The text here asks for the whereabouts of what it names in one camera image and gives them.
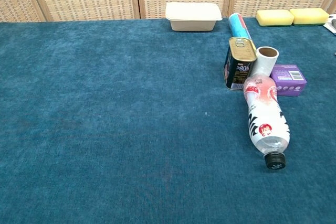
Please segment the white paper roll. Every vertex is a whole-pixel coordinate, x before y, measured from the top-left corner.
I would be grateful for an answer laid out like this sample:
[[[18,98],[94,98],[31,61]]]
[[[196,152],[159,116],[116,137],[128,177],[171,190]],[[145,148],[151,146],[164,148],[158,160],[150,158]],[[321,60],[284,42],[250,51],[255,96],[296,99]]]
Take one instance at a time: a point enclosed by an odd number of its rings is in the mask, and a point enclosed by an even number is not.
[[[257,60],[251,70],[250,76],[264,74],[270,76],[279,56],[279,51],[273,47],[263,46],[256,50]]]

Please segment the blue table cloth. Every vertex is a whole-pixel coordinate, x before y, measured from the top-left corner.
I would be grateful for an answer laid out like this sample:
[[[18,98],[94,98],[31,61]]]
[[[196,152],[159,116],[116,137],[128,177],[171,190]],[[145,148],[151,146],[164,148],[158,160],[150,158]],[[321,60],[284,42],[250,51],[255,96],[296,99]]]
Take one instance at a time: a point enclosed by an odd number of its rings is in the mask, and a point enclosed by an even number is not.
[[[336,36],[245,23],[307,80],[281,170],[224,85],[226,19],[0,23],[0,224],[336,224]]]

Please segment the beige lidded food container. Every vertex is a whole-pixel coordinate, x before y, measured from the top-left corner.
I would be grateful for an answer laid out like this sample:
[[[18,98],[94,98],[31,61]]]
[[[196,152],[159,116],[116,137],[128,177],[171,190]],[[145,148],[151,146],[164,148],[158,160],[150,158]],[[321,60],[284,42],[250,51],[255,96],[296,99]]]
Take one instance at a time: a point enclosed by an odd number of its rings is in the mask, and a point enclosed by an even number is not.
[[[215,3],[168,2],[165,17],[173,31],[212,31],[222,14]]]

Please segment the gold lidded luncheon meat can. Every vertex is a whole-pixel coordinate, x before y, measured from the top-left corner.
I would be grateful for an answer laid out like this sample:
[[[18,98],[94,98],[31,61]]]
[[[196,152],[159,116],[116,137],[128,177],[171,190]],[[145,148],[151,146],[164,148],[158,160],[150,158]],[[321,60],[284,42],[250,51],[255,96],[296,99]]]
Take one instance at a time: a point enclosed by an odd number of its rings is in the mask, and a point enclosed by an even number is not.
[[[228,44],[223,66],[224,82],[231,90],[242,90],[257,59],[255,50],[252,41],[247,38],[232,37]]]

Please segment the blue cling wrap roll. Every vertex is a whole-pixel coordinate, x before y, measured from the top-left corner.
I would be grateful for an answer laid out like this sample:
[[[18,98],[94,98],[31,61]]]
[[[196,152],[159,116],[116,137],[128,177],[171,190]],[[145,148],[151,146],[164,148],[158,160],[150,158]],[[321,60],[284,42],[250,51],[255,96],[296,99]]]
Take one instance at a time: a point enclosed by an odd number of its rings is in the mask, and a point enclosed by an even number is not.
[[[228,23],[233,36],[249,39],[251,41],[254,51],[256,51],[256,47],[252,41],[252,38],[249,34],[249,31],[241,14],[240,13],[231,14],[228,18]]]

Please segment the white red plastic bottle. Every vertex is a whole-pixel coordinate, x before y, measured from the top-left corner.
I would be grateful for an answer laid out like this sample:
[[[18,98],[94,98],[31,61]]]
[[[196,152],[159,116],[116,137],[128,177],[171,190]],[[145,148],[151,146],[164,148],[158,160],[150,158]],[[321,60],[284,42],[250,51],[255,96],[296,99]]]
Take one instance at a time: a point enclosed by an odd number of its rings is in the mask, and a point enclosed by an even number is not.
[[[285,168],[284,151],[290,142],[290,130],[277,101],[275,82],[264,74],[250,76],[244,83],[244,97],[252,143],[264,155],[269,169]]]

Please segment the small purple box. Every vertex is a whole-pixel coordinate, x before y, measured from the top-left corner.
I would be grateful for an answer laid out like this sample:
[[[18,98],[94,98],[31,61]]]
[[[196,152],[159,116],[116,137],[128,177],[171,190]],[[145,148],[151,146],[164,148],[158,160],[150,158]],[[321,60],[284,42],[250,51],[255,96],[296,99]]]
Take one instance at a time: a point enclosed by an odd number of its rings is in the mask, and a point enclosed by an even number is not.
[[[297,97],[307,81],[297,65],[274,65],[270,77],[277,87],[278,96]]]

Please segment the yellow sponge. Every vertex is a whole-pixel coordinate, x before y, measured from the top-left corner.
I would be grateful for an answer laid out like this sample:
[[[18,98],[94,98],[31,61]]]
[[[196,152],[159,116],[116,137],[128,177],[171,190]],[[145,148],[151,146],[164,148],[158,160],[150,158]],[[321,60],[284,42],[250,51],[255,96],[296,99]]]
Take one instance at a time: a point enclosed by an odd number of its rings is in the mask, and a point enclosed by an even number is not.
[[[293,24],[297,26],[324,25],[329,17],[322,8],[295,8],[289,11],[294,17]]]
[[[285,9],[258,10],[256,19],[260,26],[290,26],[294,16]]]

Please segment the correction tape blister pack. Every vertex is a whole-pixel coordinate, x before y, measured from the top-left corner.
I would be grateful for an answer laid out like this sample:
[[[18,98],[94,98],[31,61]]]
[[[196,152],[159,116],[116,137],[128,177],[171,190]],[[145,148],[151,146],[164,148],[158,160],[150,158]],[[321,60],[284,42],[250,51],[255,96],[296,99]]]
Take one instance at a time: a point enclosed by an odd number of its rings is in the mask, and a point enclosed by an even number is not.
[[[336,36],[336,14],[330,14],[323,26]]]

